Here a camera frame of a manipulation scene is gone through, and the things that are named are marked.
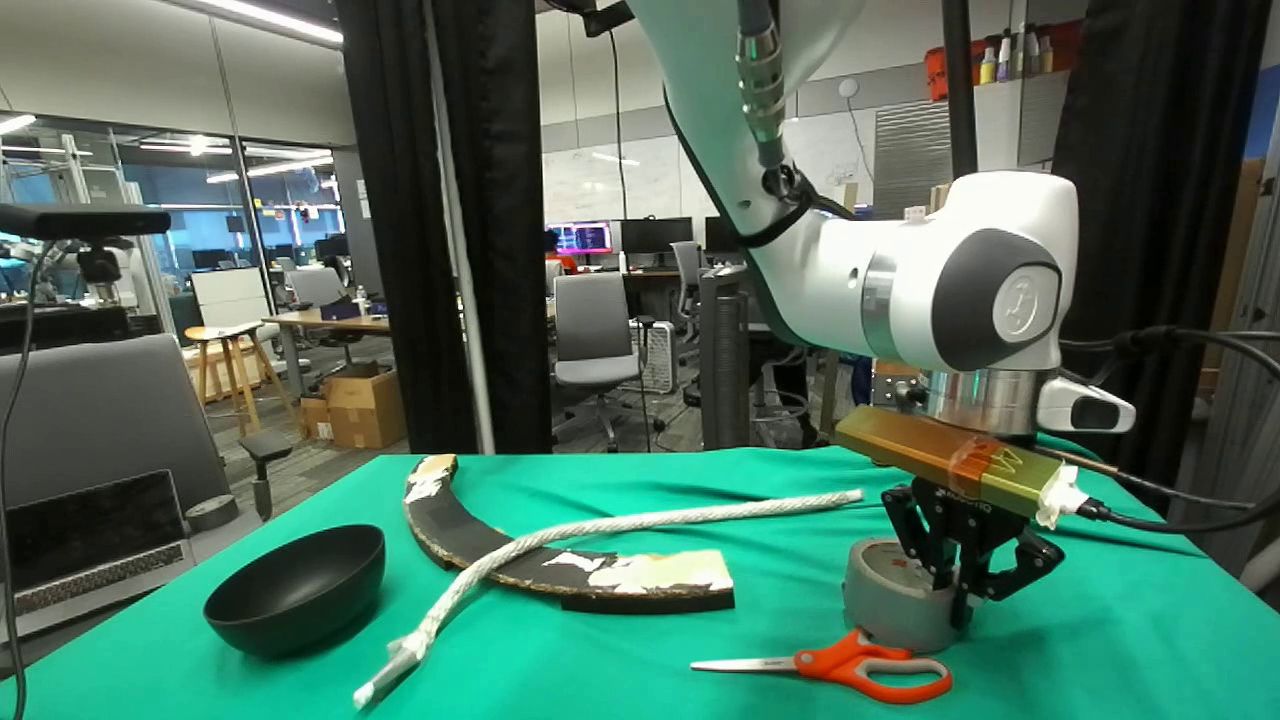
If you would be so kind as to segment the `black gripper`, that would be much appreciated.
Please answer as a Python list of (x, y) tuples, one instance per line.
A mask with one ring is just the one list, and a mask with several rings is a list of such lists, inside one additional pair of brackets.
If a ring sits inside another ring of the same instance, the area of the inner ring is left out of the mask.
[(1065, 561), (1024, 516), (964, 503), (927, 478), (888, 486), (880, 503), (901, 546), (918, 561), (930, 573), (930, 588), (947, 597), (953, 627), (964, 627), (964, 597), (1002, 601)]

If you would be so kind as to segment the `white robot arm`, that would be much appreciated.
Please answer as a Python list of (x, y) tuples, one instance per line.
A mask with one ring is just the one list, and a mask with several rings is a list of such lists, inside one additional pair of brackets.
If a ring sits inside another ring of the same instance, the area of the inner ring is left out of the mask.
[(865, 619), (958, 627), (1060, 563), (1056, 519), (1088, 509), (1075, 466), (1031, 451), (1046, 430), (1113, 437), (1134, 407), (1060, 372), (1075, 296), (1078, 194), (1056, 173), (964, 173), (918, 216), (868, 216), (788, 153), (788, 95), (851, 32), (865, 0), (622, 0), (658, 71), (669, 120), (734, 227), (762, 302), (797, 345), (935, 372), (947, 387), (1009, 375), (989, 411), (927, 401), (855, 407), (837, 437), (901, 466), (884, 495), (910, 601), (865, 585)]

